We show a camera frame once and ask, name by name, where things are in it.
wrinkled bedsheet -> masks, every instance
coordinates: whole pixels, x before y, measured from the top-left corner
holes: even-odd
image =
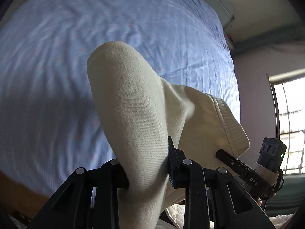
[[[113,40],[134,47],[168,82],[224,99],[239,121],[223,29],[202,0],[28,0],[0,31],[0,170],[7,176],[51,196],[77,167],[114,157],[86,65]]]

cream garment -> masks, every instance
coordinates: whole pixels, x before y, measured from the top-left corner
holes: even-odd
[[[249,147],[222,99],[168,83],[126,43],[101,45],[87,66],[101,125],[130,181],[118,193],[122,229],[155,228],[160,212],[184,199],[184,189],[167,184],[168,135],[210,169],[225,167],[218,149],[237,158]]]

camera lens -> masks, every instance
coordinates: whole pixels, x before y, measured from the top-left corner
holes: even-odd
[[[271,153],[272,153],[272,154],[274,154],[274,153],[275,153],[275,151],[276,151],[276,146],[273,146],[273,147],[272,147],[272,151],[271,151]]]
[[[266,152],[269,152],[270,149],[271,149],[271,145],[268,145],[268,146],[267,146],[267,151],[266,151]]]

window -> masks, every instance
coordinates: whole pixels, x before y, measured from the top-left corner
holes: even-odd
[[[284,174],[305,173],[305,77],[271,86],[278,136],[287,146],[281,169]]]

mattress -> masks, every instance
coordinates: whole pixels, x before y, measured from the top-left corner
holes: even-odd
[[[95,48],[114,40],[134,47],[168,82],[224,99],[239,121],[222,25],[202,0],[28,0],[0,31],[5,175],[49,197],[77,167],[114,157],[86,65]]]

